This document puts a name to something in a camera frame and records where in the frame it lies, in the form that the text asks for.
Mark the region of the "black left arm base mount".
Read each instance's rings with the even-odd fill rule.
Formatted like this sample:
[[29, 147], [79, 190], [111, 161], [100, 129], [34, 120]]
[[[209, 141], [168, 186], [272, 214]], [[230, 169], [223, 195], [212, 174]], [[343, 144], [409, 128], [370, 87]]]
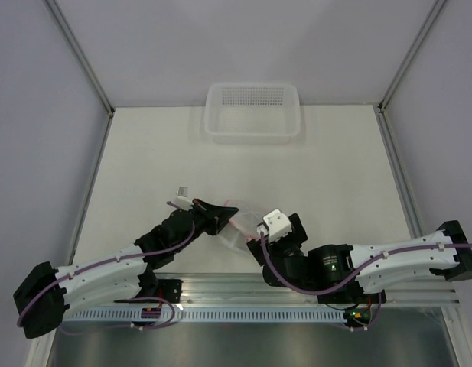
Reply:
[[178, 304], [182, 294], [181, 279], [159, 279], [148, 290], [142, 292], [143, 297], [160, 297], [171, 304]]

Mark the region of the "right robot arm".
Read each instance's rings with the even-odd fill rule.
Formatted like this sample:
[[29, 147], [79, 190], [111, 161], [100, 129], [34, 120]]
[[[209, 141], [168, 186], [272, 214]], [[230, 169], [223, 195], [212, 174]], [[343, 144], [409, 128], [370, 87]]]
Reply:
[[460, 223], [444, 222], [435, 232], [385, 245], [323, 245], [303, 252], [308, 240], [298, 214], [266, 215], [247, 242], [264, 282], [315, 296], [321, 304], [375, 304], [385, 290], [429, 275], [446, 281], [472, 279], [472, 243]]

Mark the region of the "white mesh laundry bag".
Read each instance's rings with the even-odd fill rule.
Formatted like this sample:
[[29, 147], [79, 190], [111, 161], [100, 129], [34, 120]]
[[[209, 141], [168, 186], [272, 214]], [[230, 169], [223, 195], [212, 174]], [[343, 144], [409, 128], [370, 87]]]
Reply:
[[270, 209], [245, 200], [229, 199], [225, 207], [236, 207], [239, 211], [229, 220], [227, 226], [218, 235], [221, 243], [240, 255], [249, 254], [246, 243], [258, 239], [257, 226]]

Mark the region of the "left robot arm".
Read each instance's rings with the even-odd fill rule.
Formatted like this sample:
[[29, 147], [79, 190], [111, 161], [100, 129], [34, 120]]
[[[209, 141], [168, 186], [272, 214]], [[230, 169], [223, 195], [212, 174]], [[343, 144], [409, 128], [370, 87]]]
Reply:
[[100, 260], [55, 268], [33, 267], [13, 294], [17, 325], [28, 339], [58, 328], [65, 317], [89, 307], [120, 302], [148, 303], [158, 293], [155, 270], [168, 265], [201, 235], [216, 236], [238, 213], [199, 199], [173, 211], [131, 245]]

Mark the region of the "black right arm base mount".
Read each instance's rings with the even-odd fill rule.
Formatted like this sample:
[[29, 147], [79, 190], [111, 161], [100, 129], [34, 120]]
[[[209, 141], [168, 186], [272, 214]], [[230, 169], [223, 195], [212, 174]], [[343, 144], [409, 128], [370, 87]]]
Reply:
[[334, 294], [325, 294], [317, 297], [319, 304], [378, 304], [379, 299], [384, 304], [386, 299], [386, 292], [381, 291], [375, 294], [364, 294], [363, 292], [346, 292], [341, 291]]

